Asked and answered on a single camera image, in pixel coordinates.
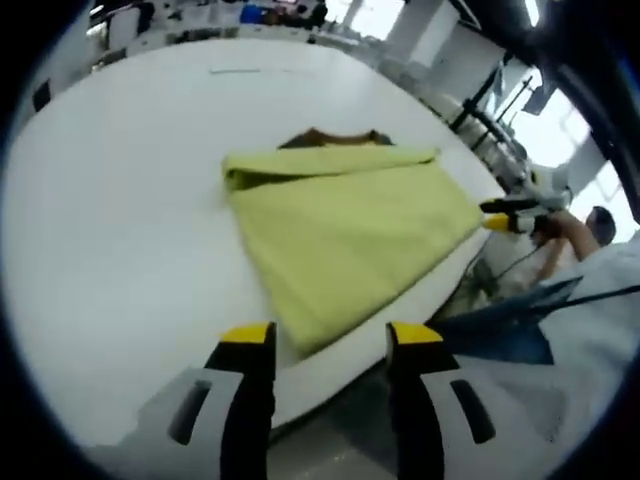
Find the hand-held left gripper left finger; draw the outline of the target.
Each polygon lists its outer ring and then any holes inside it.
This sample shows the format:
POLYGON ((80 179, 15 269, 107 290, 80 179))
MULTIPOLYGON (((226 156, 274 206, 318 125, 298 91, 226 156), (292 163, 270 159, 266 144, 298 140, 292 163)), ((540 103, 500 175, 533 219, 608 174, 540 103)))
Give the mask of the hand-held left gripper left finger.
POLYGON ((264 479, 275 411, 276 326, 225 332, 139 410, 135 429, 99 450, 113 479, 264 479))

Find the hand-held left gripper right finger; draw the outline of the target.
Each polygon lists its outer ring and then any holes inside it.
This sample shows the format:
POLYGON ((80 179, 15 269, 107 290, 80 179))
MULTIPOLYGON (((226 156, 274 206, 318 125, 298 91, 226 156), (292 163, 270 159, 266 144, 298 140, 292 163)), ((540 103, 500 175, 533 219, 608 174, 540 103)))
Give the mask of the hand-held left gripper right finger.
POLYGON ((386 325, 389 408, 399 479, 444 479, 444 420, 424 379, 456 372, 460 365, 442 336, 424 324, 386 325))

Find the person's right hand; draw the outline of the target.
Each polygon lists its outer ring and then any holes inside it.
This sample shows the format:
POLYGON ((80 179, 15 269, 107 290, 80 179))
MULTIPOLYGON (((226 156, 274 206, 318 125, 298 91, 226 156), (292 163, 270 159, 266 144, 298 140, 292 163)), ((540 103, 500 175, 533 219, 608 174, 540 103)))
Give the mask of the person's right hand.
POLYGON ((542 228, 546 241, 566 239, 572 235, 572 216, 567 211, 553 212, 545 217, 542 228))

